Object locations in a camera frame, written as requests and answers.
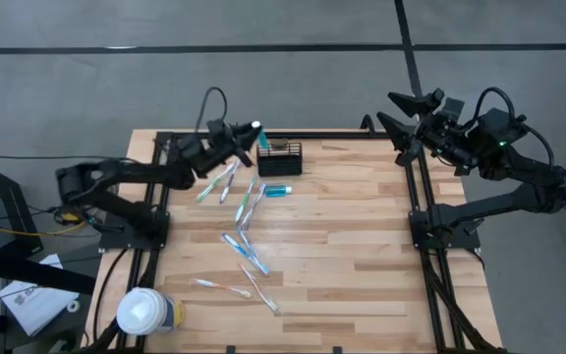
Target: yellow cable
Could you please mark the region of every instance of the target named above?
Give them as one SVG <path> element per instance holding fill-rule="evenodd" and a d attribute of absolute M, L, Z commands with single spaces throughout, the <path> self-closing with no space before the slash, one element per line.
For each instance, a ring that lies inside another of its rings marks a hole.
<path fill-rule="evenodd" d="M 22 236 L 54 236 L 54 235 L 57 236 L 57 235 L 62 235 L 62 234 L 67 233 L 67 232 L 78 230 L 79 228 L 81 228 L 85 225 L 86 225 L 86 222 L 81 222 L 74 227 L 70 227 L 68 229 L 60 230 L 60 231 L 54 231 L 54 232 L 51 232 L 51 233 L 47 233 L 47 232 L 23 232 L 23 231 L 15 231 L 15 230 L 6 229 L 6 228 L 0 228 L 0 231 L 4 232 L 4 233 L 10 233 L 10 234 L 22 235 Z"/>

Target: white toothbrush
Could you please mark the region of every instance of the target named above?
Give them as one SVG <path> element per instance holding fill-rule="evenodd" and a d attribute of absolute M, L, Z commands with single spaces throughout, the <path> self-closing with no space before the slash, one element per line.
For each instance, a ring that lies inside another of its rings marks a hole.
<path fill-rule="evenodd" d="M 237 169 L 240 167 L 240 160 L 238 159 L 233 164 L 233 171 L 231 172 L 231 177 L 228 178 L 228 183 L 226 187 L 224 187 L 224 191 L 222 191 L 222 195 L 220 196 L 220 203 L 224 203 L 226 201 L 226 197 L 228 196 L 228 192 L 231 190 L 231 185 L 233 184 L 233 180 L 235 179 L 235 173 L 237 173 Z"/>
<path fill-rule="evenodd" d="M 208 196 L 208 194 L 211 193 L 213 188 L 215 188 L 215 186 L 217 186 L 217 184 L 220 183 L 222 178 L 224 178 L 224 176 L 226 176 L 233 169 L 233 166 L 234 166 L 233 164 L 228 165 L 224 170 L 224 172 L 217 175 L 217 177 L 213 179 L 213 181 L 204 189 L 204 191 L 198 194 L 198 197 L 196 198 L 198 203 L 202 202 L 204 198 L 206 198 L 206 196 Z"/>
<path fill-rule="evenodd" d="M 263 198 L 263 193 L 265 192 L 265 186 L 266 186 L 265 183 L 261 183 L 261 187 L 259 187 L 259 195 L 256 197 L 253 206 L 251 206 L 251 208 L 244 216 L 244 220 L 242 220 L 242 226 L 240 226 L 240 230 L 248 230 L 248 228 L 251 226 L 251 218 L 253 217 L 253 212 L 255 212 L 256 205 L 259 203 L 261 198 Z"/>
<path fill-rule="evenodd" d="M 210 287 L 210 288 L 233 291 L 233 292 L 241 295 L 244 299 L 250 299 L 250 298 L 253 297 L 253 294 L 250 291 L 242 290 L 242 289 L 236 289 L 232 286 L 222 285 L 222 284 L 214 283 L 212 281 L 208 281 L 208 280 L 204 280 L 204 279 L 194 279 L 194 282 L 197 283 L 197 284 L 200 284 L 202 286 L 206 286 L 206 287 Z"/>
<path fill-rule="evenodd" d="M 261 289 L 259 288 L 259 285 L 256 283 L 255 277 L 243 265 L 241 265 L 241 264 L 238 264 L 238 265 L 240 266 L 240 268 L 242 269 L 242 271 L 244 272 L 244 274 L 246 275 L 248 280 L 253 284 L 253 286 L 255 287 L 256 293 L 259 294 L 259 296 L 261 297 L 261 299 L 263 300 L 265 305 L 267 305 L 267 307 L 270 308 L 270 310 L 272 310 L 272 312 L 274 313 L 274 316 L 279 316 L 280 312 L 279 312 L 278 305 L 276 305 L 274 303 L 274 301 L 272 301 L 272 299 L 263 295 L 263 293 L 261 292 Z"/>
<path fill-rule="evenodd" d="M 246 208 L 246 205 L 248 204 L 248 199 L 251 198 L 251 190 L 253 189 L 255 183 L 256 183 L 256 175 L 253 176 L 253 179 L 251 180 L 251 184 L 248 186 L 248 190 L 246 191 L 246 194 L 244 195 L 244 199 L 242 200 L 242 204 L 237 209 L 237 213 L 235 214 L 235 225 L 239 226 L 240 218 L 242 218 L 242 213 L 244 213 L 244 208 Z"/>

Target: black stand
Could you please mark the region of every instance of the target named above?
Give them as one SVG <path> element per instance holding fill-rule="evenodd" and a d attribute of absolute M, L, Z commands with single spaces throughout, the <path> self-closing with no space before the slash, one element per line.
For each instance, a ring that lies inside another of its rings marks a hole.
<path fill-rule="evenodd" d="M 95 279 L 73 271 L 0 253 L 0 276 L 38 286 L 92 294 Z"/>
<path fill-rule="evenodd" d="M 162 249 L 167 241 L 169 229 L 169 213 L 157 212 L 154 221 L 154 230 L 145 231 L 142 236 L 124 217 L 112 213 L 106 215 L 104 225 L 96 227 L 102 233 L 99 240 L 100 250 L 133 248 L 141 250 Z"/>
<path fill-rule="evenodd" d="M 436 294 L 438 294 L 438 297 L 440 297 L 442 302 L 445 304 L 452 318 L 455 320 L 459 328 L 462 329 L 467 338 L 469 338 L 469 341 L 471 341 L 471 344 L 473 344 L 476 349 L 490 350 L 491 352 L 495 353 L 505 352 L 505 350 L 499 350 L 485 341 L 478 330 L 473 327 L 471 322 L 469 322 L 467 316 L 462 312 L 462 310 L 456 303 L 454 296 L 447 292 L 442 281 L 433 270 L 433 265 L 431 264 L 431 260 L 429 258 L 423 260 L 423 272 L 425 281 L 429 285 L 431 285 Z"/>
<path fill-rule="evenodd" d="M 524 183 L 511 193 L 459 206 L 432 204 L 427 211 L 413 210 L 410 226 L 418 249 L 476 249 L 478 226 L 487 216 L 516 210 L 556 212 L 564 206 L 565 188 L 540 188 Z"/>

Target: white cup lid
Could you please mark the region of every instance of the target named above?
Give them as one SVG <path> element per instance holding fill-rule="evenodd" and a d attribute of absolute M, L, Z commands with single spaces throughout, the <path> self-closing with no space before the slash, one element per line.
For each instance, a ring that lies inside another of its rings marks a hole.
<path fill-rule="evenodd" d="M 165 317 L 162 300 L 154 290 L 134 288 L 122 298 L 117 307 L 119 328 L 125 333 L 136 335 L 154 332 Z"/>

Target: black metal frame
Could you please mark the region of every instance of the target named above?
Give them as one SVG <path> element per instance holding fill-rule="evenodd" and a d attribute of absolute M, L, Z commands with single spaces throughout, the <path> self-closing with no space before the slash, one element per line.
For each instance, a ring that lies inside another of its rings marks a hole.
<path fill-rule="evenodd" d="M 0 47 L 0 55 L 68 55 L 68 54 L 195 54 L 195 53 L 263 53 L 263 52 L 380 52 L 380 51 L 403 51 L 410 78 L 411 89 L 414 95 L 422 95 L 421 82 L 417 69 L 415 53 L 427 51 L 552 51 L 566 50 L 566 43 L 508 43 L 508 44 L 414 44 L 410 37 L 408 21 L 406 17 L 403 0 L 394 0 L 399 29 L 402 35 L 402 43 L 263 43 L 263 44 L 246 44 L 246 45 L 173 45 L 173 46 L 134 46 L 134 47 Z M 368 129 L 367 132 L 345 132 L 345 133 L 315 133 L 315 132 L 287 132 L 287 133 L 270 133 L 268 137 L 271 139 L 287 138 L 287 139 L 387 139 L 383 132 L 376 132 L 370 117 L 366 116 L 362 123 L 362 129 Z M 166 142 L 167 140 L 179 139 L 179 134 L 158 133 L 157 140 Z M 155 147 L 153 153 L 153 162 L 158 163 L 160 158 L 160 148 Z M 424 195 L 427 207 L 434 204 L 433 192 L 431 189 L 425 155 L 418 156 L 418 163 L 421 167 L 423 177 Z M 414 169 L 412 166 L 405 168 L 405 173 L 410 191 L 410 199 L 412 211 L 416 213 L 421 210 L 419 204 L 418 191 L 414 179 Z M 148 186 L 145 193 L 145 200 L 150 203 L 153 195 L 154 186 Z M 163 188 L 161 192 L 161 208 L 166 209 L 169 189 Z M 450 306 L 455 305 L 453 286 L 451 282 L 451 274 L 446 254 L 443 250 L 438 252 L 438 265 L 442 280 L 437 279 L 437 275 L 433 268 L 427 269 L 425 265 L 431 264 L 431 259 L 427 250 L 420 249 L 421 261 L 424 265 L 425 274 L 425 290 L 429 304 L 429 312 L 431 324 L 434 332 L 436 348 L 441 352 L 449 352 L 451 349 L 446 347 L 443 327 L 440 320 L 436 293 L 443 301 L 449 300 Z M 141 270 L 142 250 L 135 249 L 131 270 L 128 280 L 128 290 L 132 289 L 138 282 L 138 275 Z M 153 285 L 153 278 L 157 266 L 158 251 L 150 251 L 150 261 L 146 266 L 145 273 L 150 274 L 146 279 L 146 283 Z M 464 350 L 464 337 L 462 330 L 458 324 L 463 322 L 461 312 L 456 316 L 451 316 L 451 328 L 453 339 L 458 350 Z M 120 334 L 117 343 L 117 350 L 121 352 L 142 353 L 144 337 L 137 338 L 137 346 L 133 348 L 125 348 L 125 335 Z M 335 347 L 335 352 L 341 352 L 341 347 Z"/>
<path fill-rule="evenodd" d="M 388 140 L 387 135 L 385 132 L 377 132 L 374 129 L 374 125 L 372 121 L 369 119 L 368 116 L 365 116 L 362 120 L 362 125 L 360 127 L 359 132 L 351 131 L 351 132 L 273 132 L 268 133 L 267 136 L 270 139 L 290 139 L 290 140 L 310 140 L 310 139 L 334 139 L 334 140 L 371 140 L 371 139 L 382 139 Z M 159 145 L 163 145 L 167 141 L 171 141 L 173 143 L 177 142 L 181 138 L 183 138 L 187 133 L 168 133 L 168 132 L 161 132 L 158 133 L 156 136 L 156 141 L 159 142 Z M 207 138 L 206 133 L 200 133 L 200 137 L 203 139 Z M 171 148 L 173 144 L 170 144 L 170 149 L 168 153 L 174 153 L 173 149 Z M 160 147 L 155 147 L 154 155 L 153 155 L 153 162 L 158 163 L 159 157 L 161 154 Z M 421 173 L 423 178 L 423 185 L 424 185 L 424 195 L 427 200 L 428 205 L 434 204 L 434 197 L 433 191 L 431 188 L 431 181 L 429 178 L 425 156 L 421 154 L 419 156 L 419 164 L 421 166 Z M 419 197 L 418 191 L 416 187 L 415 177 L 414 177 L 414 169 L 413 167 L 407 166 L 405 168 L 406 179 L 408 184 L 408 190 L 410 195 L 410 201 L 412 204 L 412 211 L 418 211 L 421 209 L 419 204 Z M 145 201 L 147 203 L 151 203 L 151 196 L 153 194 L 153 186 L 148 186 L 146 193 L 145 193 Z M 167 202 L 169 197 L 169 189 L 163 188 L 161 192 L 161 201 L 159 203 L 159 207 L 165 210 L 167 208 Z M 437 257 L 438 257 L 438 264 L 440 268 L 440 277 L 435 273 L 433 267 L 431 266 L 431 258 L 427 250 L 420 249 L 421 253 L 421 264 L 424 272 L 424 279 L 425 279 L 425 293 L 427 295 L 427 301 L 429 304 L 429 313 L 431 318 L 431 326 L 434 333 L 434 341 L 438 352 L 450 352 L 454 348 L 449 348 L 446 346 L 445 338 L 444 338 L 444 329 L 442 327 L 442 321 L 440 317 L 440 310 L 438 307 L 438 302 L 436 298 L 436 294 L 440 299 L 447 305 L 447 308 L 450 310 L 450 321 L 451 321 L 451 328 L 454 342 L 456 343 L 456 348 L 459 350 L 465 350 L 465 341 L 463 336 L 463 329 L 469 337 L 474 337 L 475 339 L 481 338 L 477 331 L 473 328 L 473 326 L 468 322 L 466 316 L 460 311 L 454 296 L 453 285 L 451 282 L 451 273 L 449 269 L 449 263 L 446 258 L 446 254 L 444 249 L 436 249 Z M 133 256 L 133 261 L 131 263 L 131 270 L 129 276 L 129 282 L 127 291 L 130 291 L 136 284 L 138 275 L 140 274 L 141 269 L 141 260 L 142 260 L 142 252 L 143 250 L 135 250 L 135 254 Z M 158 251 L 151 251 L 150 252 L 150 261 L 146 266 L 145 272 L 151 271 L 151 274 L 156 273 L 156 267 L 158 262 Z M 148 286 L 153 286 L 154 279 L 149 280 Z M 117 350 L 127 350 L 127 351 L 135 351 L 138 353 L 143 352 L 145 337 L 138 336 L 137 337 L 137 344 L 135 347 L 126 348 L 126 335 L 120 331 L 118 335 L 117 341 Z M 484 347 L 478 346 L 474 343 L 476 348 L 484 349 Z M 234 346 L 229 346 L 227 348 L 227 352 L 235 352 Z M 341 347 L 334 347 L 334 352 L 341 352 Z"/>
<path fill-rule="evenodd" d="M 39 286 L 92 294 L 95 278 L 0 252 L 0 276 Z"/>

